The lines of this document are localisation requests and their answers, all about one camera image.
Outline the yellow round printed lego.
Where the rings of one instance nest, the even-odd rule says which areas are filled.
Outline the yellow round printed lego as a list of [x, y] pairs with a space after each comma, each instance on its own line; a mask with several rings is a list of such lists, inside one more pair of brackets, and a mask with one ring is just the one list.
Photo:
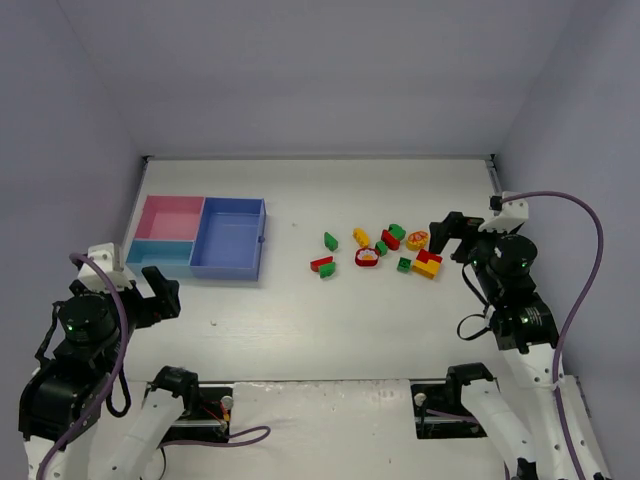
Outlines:
[[423, 230], [410, 233], [406, 238], [406, 247], [411, 251], [424, 249], [429, 241], [429, 233]]

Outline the green square lego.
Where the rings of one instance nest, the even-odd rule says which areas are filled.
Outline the green square lego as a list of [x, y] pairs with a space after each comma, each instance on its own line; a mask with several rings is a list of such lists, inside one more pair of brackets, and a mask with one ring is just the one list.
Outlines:
[[411, 269], [411, 260], [401, 257], [397, 264], [397, 270], [401, 273], [408, 273]]

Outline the small green lego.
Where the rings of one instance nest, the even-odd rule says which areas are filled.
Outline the small green lego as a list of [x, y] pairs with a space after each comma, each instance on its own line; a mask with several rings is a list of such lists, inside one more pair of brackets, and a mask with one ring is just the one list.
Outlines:
[[384, 256], [388, 253], [388, 247], [386, 243], [382, 240], [378, 241], [375, 244], [375, 250], [379, 256]]

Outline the red flower printed lego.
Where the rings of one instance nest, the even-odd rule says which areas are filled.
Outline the red flower printed lego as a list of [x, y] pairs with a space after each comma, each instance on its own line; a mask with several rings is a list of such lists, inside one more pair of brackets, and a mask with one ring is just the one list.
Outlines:
[[362, 247], [356, 251], [354, 262], [359, 267], [368, 268], [376, 266], [379, 258], [380, 256], [375, 249]]

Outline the yellow small lego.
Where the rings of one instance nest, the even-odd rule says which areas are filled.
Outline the yellow small lego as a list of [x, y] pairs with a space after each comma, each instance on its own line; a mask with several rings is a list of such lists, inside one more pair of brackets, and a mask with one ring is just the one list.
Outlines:
[[352, 236], [361, 248], [365, 248], [369, 246], [370, 244], [369, 236], [363, 229], [359, 227], [355, 228], [353, 230]]

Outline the green wedge lego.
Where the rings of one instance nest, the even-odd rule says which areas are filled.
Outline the green wedge lego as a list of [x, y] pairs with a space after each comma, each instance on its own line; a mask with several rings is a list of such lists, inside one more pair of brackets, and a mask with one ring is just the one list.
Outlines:
[[329, 232], [324, 233], [323, 239], [324, 239], [325, 247], [328, 248], [330, 251], [335, 251], [338, 248], [339, 246], [338, 240]]

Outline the red half-round lego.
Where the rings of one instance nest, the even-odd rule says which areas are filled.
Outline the red half-round lego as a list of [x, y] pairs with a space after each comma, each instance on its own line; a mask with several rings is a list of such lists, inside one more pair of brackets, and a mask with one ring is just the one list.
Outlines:
[[319, 268], [323, 265], [329, 264], [333, 262], [333, 257], [332, 256], [327, 256], [327, 257], [323, 257], [323, 258], [319, 258], [316, 260], [312, 260], [310, 262], [310, 268], [312, 271], [314, 272], [318, 272]]

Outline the green half-round lego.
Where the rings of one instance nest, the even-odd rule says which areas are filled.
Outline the green half-round lego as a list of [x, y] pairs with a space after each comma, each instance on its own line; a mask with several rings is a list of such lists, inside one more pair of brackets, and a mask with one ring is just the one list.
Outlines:
[[321, 278], [328, 278], [332, 276], [336, 271], [336, 264], [334, 262], [325, 263], [319, 266], [318, 273]]

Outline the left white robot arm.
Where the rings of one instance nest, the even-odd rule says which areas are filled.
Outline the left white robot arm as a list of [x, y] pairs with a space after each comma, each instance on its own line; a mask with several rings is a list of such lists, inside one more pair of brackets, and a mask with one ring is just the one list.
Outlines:
[[[178, 281], [166, 279], [156, 267], [146, 267], [142, 273], [152, 289], [150, 297], [143, 297], [134, 283], [100, 291], [74, 281], [71, 297], [54, 304], [52, 325], [62, 328], [65, 337], [52, 358], [39, 348], [39, 367], [19, 403], [19, 431], [30, 478], [88, 478], [102, 406], [122, 376], [130, 336], [179, 316]], [[199, 398], [196, 373], [163, 367], [98, 478], [143, 478], [172, 424], [191, 413]]]

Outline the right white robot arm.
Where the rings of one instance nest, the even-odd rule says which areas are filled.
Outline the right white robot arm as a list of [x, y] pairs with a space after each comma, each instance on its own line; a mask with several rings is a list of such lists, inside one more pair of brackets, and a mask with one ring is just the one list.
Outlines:
[[537, 248], [516, 230], [486, 229], [483, 223], [451, 212], [430, 224], [429, 249], [441, 253], [449, 240], [459, 240], [451, 258], [476, 276], [473, 290], [484, 301], [484, 329], [494, 335], [521, 389], [526, 417], [516, 415], [482, 363], [448, 369], [450, 399], [479, 424], [512, 478], [605, 479], [606, 468], [563, 391], [561, 335], [530, 276]]

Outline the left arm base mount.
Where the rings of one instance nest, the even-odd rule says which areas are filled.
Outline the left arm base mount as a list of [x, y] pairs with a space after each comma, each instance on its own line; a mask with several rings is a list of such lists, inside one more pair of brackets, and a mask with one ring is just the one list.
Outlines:
[[201, 382], [190, 371], [164, 369], [145, 388], [134, 426], [160, 447], [230, 441], [234, 387]]

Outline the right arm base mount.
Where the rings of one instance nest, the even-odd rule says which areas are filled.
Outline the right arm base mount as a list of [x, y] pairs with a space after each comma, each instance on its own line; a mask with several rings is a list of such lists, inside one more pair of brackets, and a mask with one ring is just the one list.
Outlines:
[[487, 436], [461, 405], [450, 400], [441, 382], [412, 382], [411, 401], [418, 440], [477, 439]]

